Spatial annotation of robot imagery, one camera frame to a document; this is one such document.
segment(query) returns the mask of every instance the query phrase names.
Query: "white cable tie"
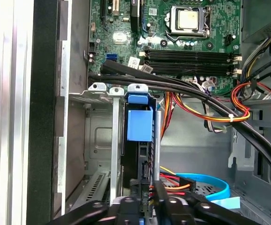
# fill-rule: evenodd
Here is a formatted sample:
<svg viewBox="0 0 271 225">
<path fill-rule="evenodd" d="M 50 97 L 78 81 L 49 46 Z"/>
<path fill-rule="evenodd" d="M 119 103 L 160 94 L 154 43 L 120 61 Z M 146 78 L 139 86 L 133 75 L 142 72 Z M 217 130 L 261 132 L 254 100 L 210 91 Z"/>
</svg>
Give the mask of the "white cable tie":
<svg viewBox="0 0 271 225">
<path fill-rule="evenodd" d="M 233 114 L 229 114 L 228 117 L 230 118 L 230 123 L 232 123 L 233 119 L 234 119 L 234 115 Z"/>
<path fill-rule="evenodd" d="M 223 129 L 222 132 L 223 132 L 224 134 L 227 133 L 227 127 L 226 127 L 226 126 L 223 126 L 223 128 L 224 128 L 224 129 Z"/>
</svg>

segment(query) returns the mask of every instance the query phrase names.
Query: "pcie slot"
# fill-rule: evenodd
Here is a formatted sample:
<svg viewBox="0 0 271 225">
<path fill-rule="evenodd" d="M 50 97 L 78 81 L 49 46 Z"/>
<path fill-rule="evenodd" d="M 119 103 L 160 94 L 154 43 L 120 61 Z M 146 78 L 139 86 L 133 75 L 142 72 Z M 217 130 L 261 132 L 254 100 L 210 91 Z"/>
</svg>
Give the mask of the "pcie slot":
<svg viewBox="0 0 271 225">
<path fill-rule="evenodd" d="M 119 15 L 120 0 L 113 0 L 112 13 L 113 15 Z"/>
<path fill-rule="evenodd" d="M 100 0 L 100 20 L 102 25 L 106 24 L 106 0 Z"/>
<path fill-rule="evenodd" d="M 153 72 L 158 75 L 209 75 L 227 76 L 232 73 L 232 66 L 197 65 L 185 63 L 149 62 Z"/>
</svg>

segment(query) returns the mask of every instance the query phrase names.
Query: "yellow wire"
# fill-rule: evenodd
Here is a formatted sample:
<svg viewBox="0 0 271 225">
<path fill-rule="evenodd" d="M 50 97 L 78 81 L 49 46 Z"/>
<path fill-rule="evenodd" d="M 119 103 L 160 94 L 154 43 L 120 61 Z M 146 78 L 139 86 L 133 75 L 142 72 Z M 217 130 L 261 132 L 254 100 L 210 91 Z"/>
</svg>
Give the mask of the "yellow wire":
<svg viewBox="0 0 271 225">
<path fill-rule="evenodd" d="M 163 166 L 160 166 L 161 169 L 165 170 L 166 172 L 169 172 L 170 174 L 172 175 L 176 175 L 174 172 L 170 171 L 169 169 L 163 167 Z"/>
<path fill-rule="evenodd" d="M 270 43 L 271 43 L 271 39 L 267 42 L 267 44 L 266 44 L 263 48 L 266 48 Z M 251 72 L 251 70 L 252 70 L 252 67 L 254 66 L 255 62 L 257 61 L 257 58 L 258 58 L 258 57 L 254 58 L 253 62 L 251 63 L 251 65 L 250 65 L 250 67 L 249 67 L 249 69 L 248 69 L 248 72 L 247 72 L 246 77 L 249 77 L 250 72 Z"/>
<path fill-rule="evenodd" d="M 182 100 L 180 99 L 180 97 L 178 95 L 176 95 L 176 97 L 178 98 L 178 100 L 180 102 L 182 102 Z M 189 106 L 187 106 L 185 103 L 183 103 L 184 107 L 186 107 L 188 110 L 196 113 L 196 114 L 199 114 L 199 115 L 202 115 L 201 113 L 197 112 L 196 110 L 190 108 Z M 234 118 L 233 121 L 241 121 L 241 120 L 246 120 L 250 117 L 250 113 L 248 112 L 248 115 L 245 116 L 245 117 L 239 117 L 239 118 Z M 209 119 L 209 120 L 215 120 L 217 122 L 230 122 L 230 119 L 228 118 L 214 118 L 214 117 L 209 117 L 209 116 L 205 116 L 205 119 Z"/>
</svg>

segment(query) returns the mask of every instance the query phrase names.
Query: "blue plastic tab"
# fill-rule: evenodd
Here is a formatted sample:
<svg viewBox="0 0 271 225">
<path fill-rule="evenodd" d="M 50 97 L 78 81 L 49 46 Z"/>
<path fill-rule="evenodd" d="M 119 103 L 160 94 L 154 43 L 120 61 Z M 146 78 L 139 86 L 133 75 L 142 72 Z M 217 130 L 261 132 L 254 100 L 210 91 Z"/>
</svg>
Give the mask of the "blue plastic tab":
<svg viewBox="0 0 271 225">
<path fill-rule="evenodd" d="M 127 140 L 137 142 L 151 142 L 152 123 L 152 110 L 129 110 Z"/>
<path fill-rule="evenodd" d="M 225 198 L 220 200 L 213 200 L 212 203 L 215 203 L 221 207 L 226 208 L 227 210 L 240 209 L 240 197 Z"/>
<path fill-rule="evenodd" d="M 148 104 L 148 95 L 130 94 L 128 96 L 128 103 L 147 105 Z"/>
<path fill-rule="evenodd" d="M 215 187 L 221 188 L 222 191 L 206 196 L 209 201 L 229 198 L 231 195 L 229 185 L 225 181 L 216 177 L 196 173 L 178 173 L 177 175 L 180 177 L 190 178 L 198 182 L 211 184 Z"/>
</svg>

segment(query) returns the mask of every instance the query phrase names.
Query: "chip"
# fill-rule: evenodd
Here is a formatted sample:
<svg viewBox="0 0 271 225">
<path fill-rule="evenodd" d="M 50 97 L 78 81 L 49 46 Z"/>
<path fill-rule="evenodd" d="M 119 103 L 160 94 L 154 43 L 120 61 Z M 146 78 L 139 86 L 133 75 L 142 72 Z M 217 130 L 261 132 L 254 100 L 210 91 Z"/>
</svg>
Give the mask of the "chip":
<svg viewBox="0 0 271 225">
<path fill-rule="evenodd" d="M 178 28 L 198 30 L 199 13 L 198 11 L 180 10 L 178 15 Z"/>
</svg>

